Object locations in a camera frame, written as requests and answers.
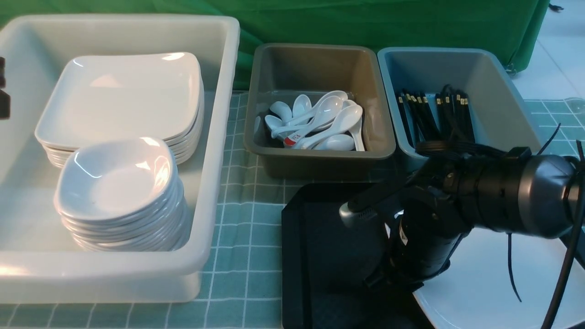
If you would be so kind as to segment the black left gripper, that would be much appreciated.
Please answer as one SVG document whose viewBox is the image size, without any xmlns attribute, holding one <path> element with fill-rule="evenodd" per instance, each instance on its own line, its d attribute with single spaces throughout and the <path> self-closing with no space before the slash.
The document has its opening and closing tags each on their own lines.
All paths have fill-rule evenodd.
<svg viewBox="0 0 585 329">
<path fill-rule="evenodd" d="M 4 91 L 5 87 L 5 58 L 0 57 L 0 120 L 7 120 L 11 116 L 11 97 Z"/>
</svg>

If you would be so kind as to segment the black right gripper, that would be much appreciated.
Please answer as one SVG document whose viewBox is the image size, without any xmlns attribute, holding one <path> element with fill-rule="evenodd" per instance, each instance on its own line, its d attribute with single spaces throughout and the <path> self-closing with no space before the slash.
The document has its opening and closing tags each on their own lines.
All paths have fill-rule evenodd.
<svg viewBox="0 0 585 329">
<path fill-rule="evenodd" d="M 415 292 L 449 269 L 472 229 L 456 205 L 464 165 L 462 159 L 431 157 L 411 175 L 374 183 L 342 204 L 339 216 L 347 227 L 371 219 L 389 227 L 382 258 L 364 285 Z"/>
</svg>

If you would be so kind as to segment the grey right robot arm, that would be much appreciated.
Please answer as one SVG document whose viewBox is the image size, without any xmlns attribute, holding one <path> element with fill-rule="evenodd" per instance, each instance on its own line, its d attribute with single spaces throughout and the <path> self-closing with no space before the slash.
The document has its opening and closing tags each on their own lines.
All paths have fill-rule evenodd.
<svg viewBox="0 0 585 329">
<path fill-rule="evenodd" d="M 350 227 L 380 217 L 390 236 L 368 285 L 416 291 L 449 269 L 450 258 L 475 228 L 545 239 L 573 233 L 584 223 L 584 161 L 501 151 L 469 142 L 424 142 L 425 163 L 405 181 L 383 181 L 339 208 Z"/>
</svg>

